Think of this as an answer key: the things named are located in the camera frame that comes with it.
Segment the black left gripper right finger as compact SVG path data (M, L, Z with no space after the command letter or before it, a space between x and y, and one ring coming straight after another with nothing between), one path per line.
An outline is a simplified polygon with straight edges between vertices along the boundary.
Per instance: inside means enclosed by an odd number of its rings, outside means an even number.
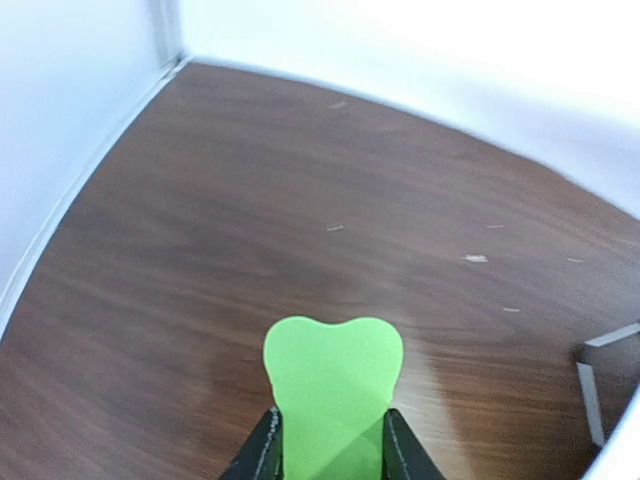
M445 477L395 408L383 420L382 478L386 480L444 480Z

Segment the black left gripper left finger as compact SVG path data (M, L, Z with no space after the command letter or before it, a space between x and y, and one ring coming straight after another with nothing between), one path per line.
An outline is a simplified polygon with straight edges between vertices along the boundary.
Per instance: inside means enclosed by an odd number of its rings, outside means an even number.
M283 470L282 415L268 409L219 476L220 480L281 480Z

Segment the green whiteboard eraser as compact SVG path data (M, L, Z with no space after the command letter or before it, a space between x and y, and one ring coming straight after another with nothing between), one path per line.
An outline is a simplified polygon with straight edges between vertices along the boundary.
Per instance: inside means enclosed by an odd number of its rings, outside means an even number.
M403 365L389 322L292 316L266 334L263 361L283 421L287 479L379 479L383 417Z

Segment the white whiteboard with writing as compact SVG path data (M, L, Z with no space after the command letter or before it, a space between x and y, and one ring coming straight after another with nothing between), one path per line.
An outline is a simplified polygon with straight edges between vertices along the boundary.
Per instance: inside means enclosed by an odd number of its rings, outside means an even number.
M594 457L584 479L639 477L639 323L591 338L573 353Z

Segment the left aluminium corner post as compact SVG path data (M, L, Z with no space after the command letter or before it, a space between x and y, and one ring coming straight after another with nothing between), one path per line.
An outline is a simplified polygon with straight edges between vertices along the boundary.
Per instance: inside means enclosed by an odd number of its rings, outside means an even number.
M162 70L176 67L186 57L182 28L181 5L178 0L148 1L156 57Z

